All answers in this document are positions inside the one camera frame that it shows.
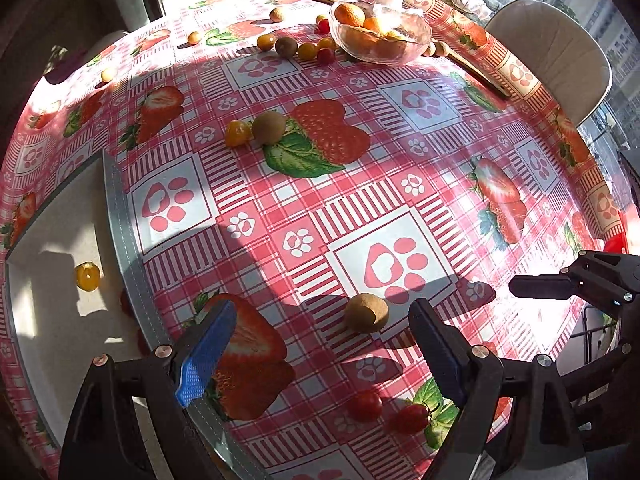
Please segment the yellow cherry tomato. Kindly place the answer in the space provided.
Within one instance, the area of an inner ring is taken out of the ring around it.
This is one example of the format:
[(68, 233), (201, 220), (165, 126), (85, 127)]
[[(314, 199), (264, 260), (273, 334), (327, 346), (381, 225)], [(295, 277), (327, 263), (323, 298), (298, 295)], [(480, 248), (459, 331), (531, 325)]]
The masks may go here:
[(99, 267), (86, 261), (75, 268), (75, 282), (78, 288), (85, 292), (93, 292), (100, 286), (101, 271)]
[(312, 61), (316, 58), (318, 53), (318, 46), (316, 44), (312, 44), (311, 42), (306, 42), (306, 44), (301, 44), (296, 52), (297, 58), (300, 62)]
[(249, 122), (242, 122), (242, 120), (232, 120), (224, 132), (224, 144), (228, 148), (238, 148), (252, 139), (252, 126)]

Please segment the glass fruit bowl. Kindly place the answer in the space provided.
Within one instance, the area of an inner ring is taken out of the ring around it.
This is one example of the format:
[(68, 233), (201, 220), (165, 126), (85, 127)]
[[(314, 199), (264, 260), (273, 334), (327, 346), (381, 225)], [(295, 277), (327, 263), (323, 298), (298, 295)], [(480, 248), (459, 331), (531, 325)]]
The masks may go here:
[(329, 15), (330, 33), (337, 45), (359, 61), (378, 65), (399, 66), (421, 56), (433, 39), (425, 18), (405, 9), (382, 4), (356, 2), (366, 14), (362, 27), (343, 25), (334, 16), (334, 3)]

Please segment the brown kiwi berry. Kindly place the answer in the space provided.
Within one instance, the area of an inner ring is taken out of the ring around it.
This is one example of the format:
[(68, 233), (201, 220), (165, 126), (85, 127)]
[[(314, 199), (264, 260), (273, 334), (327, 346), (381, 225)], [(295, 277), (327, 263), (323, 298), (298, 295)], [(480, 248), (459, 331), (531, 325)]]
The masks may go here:
[(278, 143), (285, 134), (286, 117), (274, 110), (259, 114), (252, 122), (252, 133), (259, 145)]
[(298, 43), (292, 37), (280, 37), (274, 44), (280, 58), (292, 58), (298, 50)]

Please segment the brown kiwi fruit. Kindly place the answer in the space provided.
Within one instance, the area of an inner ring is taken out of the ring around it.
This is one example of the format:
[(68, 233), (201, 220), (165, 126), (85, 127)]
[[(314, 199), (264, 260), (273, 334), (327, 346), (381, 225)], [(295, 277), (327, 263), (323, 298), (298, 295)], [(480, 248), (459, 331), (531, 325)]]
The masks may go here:
[(389, 315), (390, 308), (384, 299), (362, 292), (347, 301), (344, 321), (357, 333), (375, 333), (386, 325)]

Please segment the grey rectangular tray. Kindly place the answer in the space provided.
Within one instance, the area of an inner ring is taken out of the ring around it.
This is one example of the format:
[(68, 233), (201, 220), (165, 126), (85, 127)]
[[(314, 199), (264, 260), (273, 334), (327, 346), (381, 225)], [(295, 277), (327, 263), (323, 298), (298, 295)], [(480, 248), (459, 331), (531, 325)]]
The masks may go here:
[[(101, 271), (93, 292), (77, 287), (75, 268)], [(36, 430), (53, 458), (91, 360), (140, 356), (174, 341), (153, 304), (129, 213), (122, 173), (99, 152), (43, 202), (6, 255), (6, 313)]]

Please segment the strawberry pattern tablecloth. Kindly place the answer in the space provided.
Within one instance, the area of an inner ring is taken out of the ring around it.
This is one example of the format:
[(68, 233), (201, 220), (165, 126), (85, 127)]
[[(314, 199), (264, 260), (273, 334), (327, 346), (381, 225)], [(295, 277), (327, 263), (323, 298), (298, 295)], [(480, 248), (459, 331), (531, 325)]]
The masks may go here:
[[(577, 299), (514, 298), (512, 275), (553, 273), (627, 232), (560, 104), (503, 44), (438, 0), (402, 0), (436, 38), (487, 70), (500, 101), (446, 58), (395, 67), (300, 62), (262, 34), (320, 41), (322, 7), (205, 0), (132, 32), (62, 84), (39, 81), (1, 169), (1, 371), (50, 477), (6, 313), (6, 255), (47, 197), (104, 152), (122, 173), (153, 304), (177, 337), (215, 292), (242, 300), (243, 346), (195, 407), (216, 445), (276, 479), (416, 479), (454, 421), (407, 323), (431, 301), (500, 356), (557, 356)], [(232, 120), (286, 117), (273, 145), (224, 144)], [(361, 294), (386, 301), (379, 332), (344, 321)], [(374, 422), (346, 403), (374, 390)]]

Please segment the large orange in bowl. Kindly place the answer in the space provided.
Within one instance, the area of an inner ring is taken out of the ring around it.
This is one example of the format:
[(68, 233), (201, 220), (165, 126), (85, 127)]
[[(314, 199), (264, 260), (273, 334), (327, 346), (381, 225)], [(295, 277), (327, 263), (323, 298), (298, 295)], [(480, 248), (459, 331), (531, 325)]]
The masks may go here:
[(366, 14), (355, 3), (339, 3), (334, 9), (334, 16), (343, 25), (362, 27), (366, 20)]

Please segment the red cherry tomato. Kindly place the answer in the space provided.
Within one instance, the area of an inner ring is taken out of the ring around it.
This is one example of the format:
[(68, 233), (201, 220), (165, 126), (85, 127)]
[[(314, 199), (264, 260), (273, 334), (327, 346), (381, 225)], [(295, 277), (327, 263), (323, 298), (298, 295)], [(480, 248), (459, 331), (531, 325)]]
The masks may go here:
[(332, 48), (321, 48), (317, 51), (316, 60), (320, 65), (330, 65), (335, 61), (335, 51)]
[(382, 409), (382, 400), (374, 390), (360, 391), (354, 394), (346, 403), (349, 417), (362, 424), (377, 420), (382, 414)]

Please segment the beige padded chair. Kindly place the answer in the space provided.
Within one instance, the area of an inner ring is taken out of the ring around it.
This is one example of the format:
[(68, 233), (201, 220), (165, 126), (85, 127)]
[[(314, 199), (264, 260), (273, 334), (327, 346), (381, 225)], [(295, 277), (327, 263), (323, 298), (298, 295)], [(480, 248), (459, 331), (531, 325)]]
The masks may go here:
[(540, 80), (575, 126), (602, 103), (612, 87), (610, 62), (582, 26), (537, 0), (516, 0), (486, 25)]

